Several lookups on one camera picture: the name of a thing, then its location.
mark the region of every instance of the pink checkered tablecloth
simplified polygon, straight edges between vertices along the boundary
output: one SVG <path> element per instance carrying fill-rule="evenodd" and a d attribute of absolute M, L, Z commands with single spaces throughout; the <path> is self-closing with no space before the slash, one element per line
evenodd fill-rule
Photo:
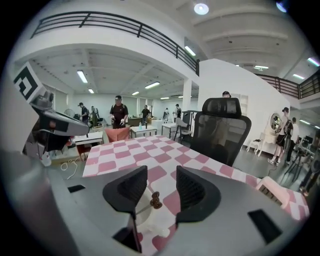
<path fill-rule="evenodd" d="M 145 256 L 160 251 L 175 233 L 176 214 L 180 212 L 180 198 L 176 189 L 176 167 L 190 167 L 213 173 L 256 187 L 259 178 L 215 161 L 165 136 L 156 135 L 121 140 L 98 145 L 91 149 L 83 177 L 103 175 L 137 166 L 148 167 L 147 186 L 150 191 L 159 191 L 163 206 L 161 227 L 168 228 L 170 235 L 160 237 L 153 233 L 139 233 Z M 295 220 L 309 215 L 305 198 L 298 192 L 287 189 L 290 202 L 285 209 Z"/>

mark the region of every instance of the black metal railing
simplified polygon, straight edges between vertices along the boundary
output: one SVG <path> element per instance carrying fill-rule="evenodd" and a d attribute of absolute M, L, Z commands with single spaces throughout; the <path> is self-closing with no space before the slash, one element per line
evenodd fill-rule
<path fill-rule="evenodd" d="M 279 77 L 265 75 L 265 74 L 256 74 L 258 77 L 262 78 L 273 86 L 279 93 L 287 94 L 297 99 L 301 98 L 299 84 L 285 80 Z"/>
<path fill-rule="evenodd" d="M 299 85 L 301 99 L 320 93 L 320 70 Z"/>
<path fill-rule="evenodd" d="M 158 30 L 135 19 L 117 14 L 100 11 L 72 11 L 48 16 L 39 21 L 30 39 L 40 33 L 66 27 L 104 27 L 134 34 L 170 52 L 199 76 L 199 61 L 195 60 L 184 48 Z"/>

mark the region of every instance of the pink chair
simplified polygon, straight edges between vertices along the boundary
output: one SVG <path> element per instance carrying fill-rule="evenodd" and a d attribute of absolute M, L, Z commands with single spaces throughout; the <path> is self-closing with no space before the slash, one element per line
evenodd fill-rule
<path fill-rule="evenodd" d="M 121 129 L 105 129 L 109 142 L 117 142 L 129 139 L 130 127 Z"/>

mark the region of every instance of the round mirror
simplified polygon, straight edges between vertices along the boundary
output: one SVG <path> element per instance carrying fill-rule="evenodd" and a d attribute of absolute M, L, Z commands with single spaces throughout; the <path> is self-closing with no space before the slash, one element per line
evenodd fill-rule
<path fill-rule="evenodd" d="M 274 113 L 270 119 L 270 125 L 272 130 L 276 130 L 281 122 L 280 115 L 278 113 Z"/>

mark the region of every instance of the ceiling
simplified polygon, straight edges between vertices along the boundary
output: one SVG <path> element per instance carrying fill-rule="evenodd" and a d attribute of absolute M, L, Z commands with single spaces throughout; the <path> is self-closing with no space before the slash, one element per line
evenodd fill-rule
<path fill-rule="evenodd" d="M 151 99 L 183 94 L 184 80 L 169 69 L 114 50 L 75 48 L 52 51 L 30 62 L 44 84 L 62 83 L 76 94 L 87 94 L 88 89 L 122 96 L 139 92 L 137 96 Z M 81 81 L 78 70 L 84 72 L 88 83 Z M 145 89 L 154 82 L 160 85 Z M 192 96 L 198 96 L 198 92 L 198 87 L 193 85 Z"/>
<path fill-rule="evenodd" d="M 253 73 L 276 76 L 300 84 L 317 67 L 307 61 L 315 53 L 303 33 L 280 12 L 273 0 L 159 0 L 176 9 L 201 34 L 216 59 L 227 61 Z M 195 3 L 206 3 L 209 13 L 198 15 Z M 190 47 L 205 60 L 200 48 Z M 252 66 L 267 66 L 259 71 Z"/>

